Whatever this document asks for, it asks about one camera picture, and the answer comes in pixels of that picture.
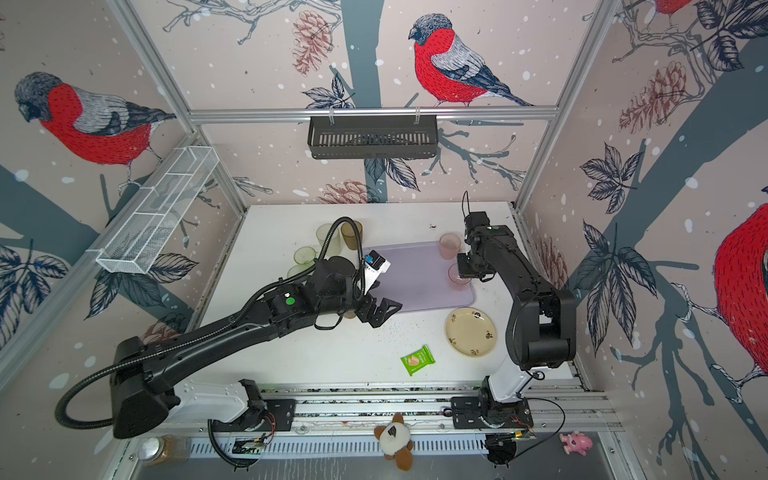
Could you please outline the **pink textured glass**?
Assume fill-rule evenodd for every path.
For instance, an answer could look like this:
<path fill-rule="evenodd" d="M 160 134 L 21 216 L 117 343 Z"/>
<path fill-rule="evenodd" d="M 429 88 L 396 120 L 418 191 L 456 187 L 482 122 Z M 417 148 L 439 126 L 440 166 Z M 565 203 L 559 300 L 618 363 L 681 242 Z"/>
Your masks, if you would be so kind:
<path fill-rule="evenodd" d="M 438 241 L 438 250 L 443 259 L 455 261 L 462 252 L 463 240 L 454 233 L 443 234 Z"/>

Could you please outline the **brown tall glass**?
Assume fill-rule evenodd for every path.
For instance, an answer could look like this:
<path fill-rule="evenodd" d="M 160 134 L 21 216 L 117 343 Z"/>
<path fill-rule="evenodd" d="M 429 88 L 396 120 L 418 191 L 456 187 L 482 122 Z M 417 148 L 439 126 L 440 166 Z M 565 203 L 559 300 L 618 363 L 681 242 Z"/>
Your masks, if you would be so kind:
<path fill-rule="evenodd" d="M 343 222 L 341 225 L 341 235 L 348 249 L 357 250 L 358 244 L 362 243 L 363 226 L 357 220 L 354 220 L 353 223 L 355 227 L 352 227 L 349 222 Z"/>

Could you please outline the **pink smooth glass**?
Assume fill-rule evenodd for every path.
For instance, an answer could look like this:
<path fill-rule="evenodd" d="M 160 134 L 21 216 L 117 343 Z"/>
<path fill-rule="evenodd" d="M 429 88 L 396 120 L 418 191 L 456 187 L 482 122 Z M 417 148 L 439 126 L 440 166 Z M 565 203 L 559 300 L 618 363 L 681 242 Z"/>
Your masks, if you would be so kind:
<path fill-rule="evenodd" d="M 458 264 L 454 263 L 448 270 L 449 285 L 452 290 L 466 290 L 470 287 L 471 279 L 460 276 Z"/>

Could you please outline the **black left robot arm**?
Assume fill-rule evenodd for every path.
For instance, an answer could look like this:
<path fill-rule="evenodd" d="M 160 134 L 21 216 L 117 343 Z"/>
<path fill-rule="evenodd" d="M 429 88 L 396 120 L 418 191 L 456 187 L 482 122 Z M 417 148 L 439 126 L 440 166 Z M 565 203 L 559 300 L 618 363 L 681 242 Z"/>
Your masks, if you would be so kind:
<path fill-rule="evenodd" d="M 190 333 L 153 344 L 134 336 L 116 349 L 110 376 L 112 430 L 117 439 L 144 434 L 163 423 L 182 400 L 174 387 L 193 373 L 243 349 L 315 325 L 323 314 L 353 312 L 373 328 L 402 305 L 371 294 L 391 264 L 377 251 L 360 267 L 333 256 L 259 292 L 237 312 Z"/>

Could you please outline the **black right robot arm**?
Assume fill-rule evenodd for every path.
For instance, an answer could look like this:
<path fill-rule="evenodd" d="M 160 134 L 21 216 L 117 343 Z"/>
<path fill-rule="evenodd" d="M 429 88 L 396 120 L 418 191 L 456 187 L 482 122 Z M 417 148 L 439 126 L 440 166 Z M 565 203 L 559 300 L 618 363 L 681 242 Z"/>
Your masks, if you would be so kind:
<path fill-rule="evenodd" d="M 553 286 L 530 263 L 515 235 L 505 225 L 493 225 L 484 211 L 464 216 L 469 251 L 457 256 L 459 276 L 487 282 L 500 278 L 512 298 L 506 332 L 507 356 L 486 377 L 480 389 L 485 409 L 517 403 L 544 370 L 572 361 L 577 350 L 576 300 Z"/>

